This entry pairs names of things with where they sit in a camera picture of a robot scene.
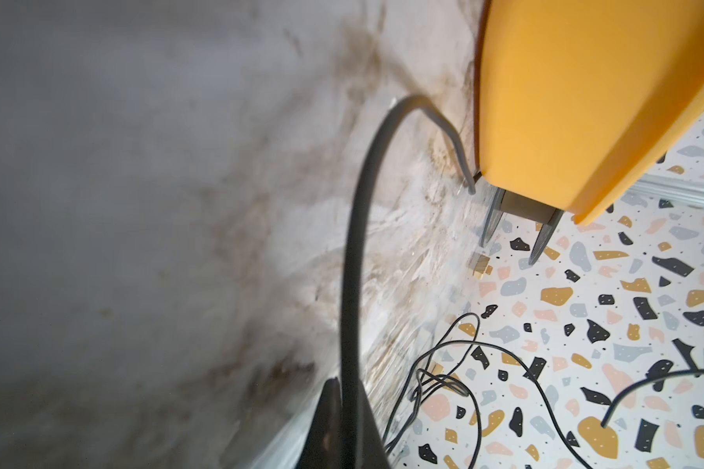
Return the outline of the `small orange block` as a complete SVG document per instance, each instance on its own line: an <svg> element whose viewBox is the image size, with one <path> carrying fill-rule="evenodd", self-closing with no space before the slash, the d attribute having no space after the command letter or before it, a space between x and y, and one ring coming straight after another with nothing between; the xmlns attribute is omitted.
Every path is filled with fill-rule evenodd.
<svg viewBox="0 0 704 469"><path fill-rule="evenodd" d="M480 253L473 253L467 262L467 267L473 277L481 279L489 270L491 258Z"/></svg>

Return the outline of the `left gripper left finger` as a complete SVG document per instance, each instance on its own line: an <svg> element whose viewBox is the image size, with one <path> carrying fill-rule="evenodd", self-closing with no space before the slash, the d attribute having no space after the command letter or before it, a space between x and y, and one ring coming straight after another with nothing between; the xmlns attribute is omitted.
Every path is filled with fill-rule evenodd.
<svg viewBox="0 0 704 469"><path fill-rule="evenodd" d="M340 468L341 390L339 380L323 386L296 469Z"/></svg>

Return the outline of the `grey cable spool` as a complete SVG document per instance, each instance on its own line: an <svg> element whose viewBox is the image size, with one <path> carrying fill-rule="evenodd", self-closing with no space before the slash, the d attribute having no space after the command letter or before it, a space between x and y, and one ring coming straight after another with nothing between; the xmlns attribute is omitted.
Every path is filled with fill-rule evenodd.
<svg viewBox="0 0 704 469"><path fill-rule="evenodd" d="M518 234L534 228L535 238L525 236L510 242L513 250L527 253L527 265L534 266L549 246L564 214L559 208L498 188L488 204L479 245L488 247L496 231Z"/></svg>

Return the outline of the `yellow rectangular tray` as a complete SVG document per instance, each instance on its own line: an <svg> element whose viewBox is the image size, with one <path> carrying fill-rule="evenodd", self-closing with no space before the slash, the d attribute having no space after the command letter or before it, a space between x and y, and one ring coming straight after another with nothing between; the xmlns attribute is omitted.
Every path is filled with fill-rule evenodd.
<svg viewBox="0 0 704 469"><path fill-rule="evenodd" d="M704 1L494 1L479 68L483 177L590 224L704 112Z"/></svg>

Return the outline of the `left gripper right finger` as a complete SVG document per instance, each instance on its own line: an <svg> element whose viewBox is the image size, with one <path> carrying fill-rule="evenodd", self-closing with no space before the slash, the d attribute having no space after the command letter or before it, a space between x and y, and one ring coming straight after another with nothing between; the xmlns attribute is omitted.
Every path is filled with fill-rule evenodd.
<svg viewBox="0 0 704 469"><path fill-rule="evenodd" d="M359 425L361 442L359 444L358 467L362 469L389 469L390 464L381 441L381 434L375 424L364 384L359 382L362 423Z"/></svg>

